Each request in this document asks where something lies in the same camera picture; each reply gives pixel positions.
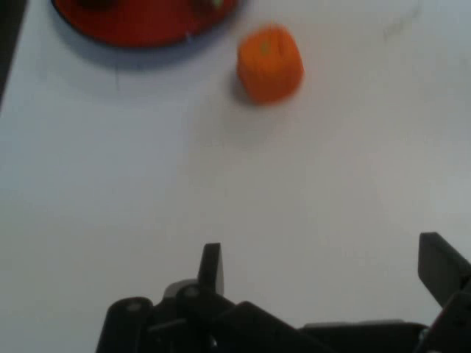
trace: orange block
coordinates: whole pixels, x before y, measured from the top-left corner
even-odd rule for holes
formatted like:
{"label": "orange block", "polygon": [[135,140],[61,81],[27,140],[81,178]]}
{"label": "orange block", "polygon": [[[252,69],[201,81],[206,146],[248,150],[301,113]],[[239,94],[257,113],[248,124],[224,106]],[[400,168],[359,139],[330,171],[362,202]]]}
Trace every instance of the orange block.
{"label": "orange block", "polygon": [[288,30],[270,25],[242,41],[238,49],[237,72],[255,103],[271,104],[296,92],[304,67],[300,51]]}

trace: white surface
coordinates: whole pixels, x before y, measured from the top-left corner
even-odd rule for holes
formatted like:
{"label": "white surface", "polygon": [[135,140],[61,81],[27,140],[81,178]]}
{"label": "white surface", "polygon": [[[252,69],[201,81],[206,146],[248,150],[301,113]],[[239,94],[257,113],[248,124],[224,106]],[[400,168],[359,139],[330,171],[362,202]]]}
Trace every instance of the white surface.
{"label": "white surface", "polygon": [[[469,1],[251,1],[138,54],[30,3],[0,117],[2,352],[92,352],[109,304],[157,302],[216,240],[227,296],[291,324],[435,317],[418,234],[471,257]],[[272,20],[306,77],[255,109],[236,45]]]}

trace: red bowl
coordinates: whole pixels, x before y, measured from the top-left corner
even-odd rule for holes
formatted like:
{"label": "red bowl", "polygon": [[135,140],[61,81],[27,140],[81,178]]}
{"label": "red bowl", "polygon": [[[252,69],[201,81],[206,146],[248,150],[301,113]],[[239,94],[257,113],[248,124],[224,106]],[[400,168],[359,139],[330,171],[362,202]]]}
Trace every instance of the red bowl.
{"label": "red bowl", "polygon": [[75,30],[110,46],[168,46],[208,31],[238,6],[224,0],[52,0]]}

